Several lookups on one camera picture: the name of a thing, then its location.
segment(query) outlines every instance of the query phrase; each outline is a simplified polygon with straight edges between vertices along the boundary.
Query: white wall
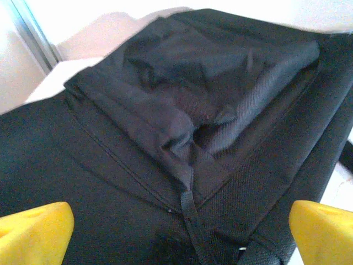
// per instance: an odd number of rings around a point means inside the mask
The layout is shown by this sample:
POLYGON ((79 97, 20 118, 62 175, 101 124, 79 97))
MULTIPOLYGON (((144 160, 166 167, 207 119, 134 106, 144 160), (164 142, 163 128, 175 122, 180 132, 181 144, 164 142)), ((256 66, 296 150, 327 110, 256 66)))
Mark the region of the white wall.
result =
POLYGON ((0 114, 21 105, 44 77, 0 1, 0 114))
POLYGON ((311 29, 353 28, 353 0, 26 0, 44 33, 59 44, 102 14, 125 12, 140 19, 175 7, 213 8, 280 24, 311 29))
POLYGON ((152 12, 175 7, 190 7, 192 9, 213 8, 261 20, 291 23, 294 21, 296 10, 299 8, 299 3, 302 1, 303 0, 26 0, 44 33, 54 44, 68 39, 94 19, 106 13, 125 12, 133 19, 140 19, 152 12))

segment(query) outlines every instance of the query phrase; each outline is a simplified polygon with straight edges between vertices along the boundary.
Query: black backpack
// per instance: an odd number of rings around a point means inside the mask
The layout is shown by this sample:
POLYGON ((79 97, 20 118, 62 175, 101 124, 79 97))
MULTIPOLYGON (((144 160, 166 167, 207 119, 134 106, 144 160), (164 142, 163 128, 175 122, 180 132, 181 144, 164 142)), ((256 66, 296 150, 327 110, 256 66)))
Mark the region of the black backpack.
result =
POLYGON ((66 201, 63 264, 286 264, 353 125, 353 35, 158 18, 0 116, 0 216, 66 201))

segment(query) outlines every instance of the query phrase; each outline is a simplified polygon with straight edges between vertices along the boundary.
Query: yellow plastic piece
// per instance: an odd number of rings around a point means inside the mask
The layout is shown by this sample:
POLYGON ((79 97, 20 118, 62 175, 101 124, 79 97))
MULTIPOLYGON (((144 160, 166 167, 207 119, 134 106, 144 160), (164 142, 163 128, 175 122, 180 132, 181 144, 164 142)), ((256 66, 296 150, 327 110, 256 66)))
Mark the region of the yellow plastic piece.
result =
POLYGON ((73 230, 73 215, 64 202, 0 218, 0 264, 59 265, 73 230))
POLYGON ((298 200, 290 228, 305 265, 353 264, 353 213, 298 200))

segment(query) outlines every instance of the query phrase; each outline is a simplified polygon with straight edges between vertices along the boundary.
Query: white surface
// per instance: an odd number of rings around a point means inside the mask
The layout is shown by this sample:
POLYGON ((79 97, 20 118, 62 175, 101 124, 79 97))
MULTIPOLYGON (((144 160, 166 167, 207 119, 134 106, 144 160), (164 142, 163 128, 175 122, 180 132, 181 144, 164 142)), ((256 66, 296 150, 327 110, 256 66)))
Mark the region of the white surface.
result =
MULTIPOLYGON (((95 65, 100 60, 102 60, 102 58, 60 62, 26 100, 26 103, 49 98, 60 93, 64 90, 62 84, 64 84, 65 81, 78 71, 88 66, 95 65)), ((353 211, 352 198, 353 176, 338 163, 326 187, 321 203, 353 211)), ((303 265, 298 249, 295 250, 289 265, 303 265)))
POLYGON ((44 77, 0 1, 0 114, 20 106, 44 77))
POLYGON ((49 75, 32 92, 25 103, 50 98, 59 94, 65 88, 63 84, 80 70, 93 66, 103 58, 89 58, 58 63, 49 75))

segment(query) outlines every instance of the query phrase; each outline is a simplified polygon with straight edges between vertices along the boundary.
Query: wall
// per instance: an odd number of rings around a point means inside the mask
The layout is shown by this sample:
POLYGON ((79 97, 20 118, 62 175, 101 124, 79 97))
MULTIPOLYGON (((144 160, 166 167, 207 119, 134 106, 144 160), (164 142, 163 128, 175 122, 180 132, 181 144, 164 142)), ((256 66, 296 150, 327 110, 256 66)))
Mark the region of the wall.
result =
POLYGON ((293 24, 304 0, 26 2, 49 41, 57 46, 65 60, 72 60, 105 56, 158 15, 168 16, 187 8, 213 8, 269 22, 293 24))
POLYGON ((25 102, 44 77, 0 1, 0 114, 25 102))

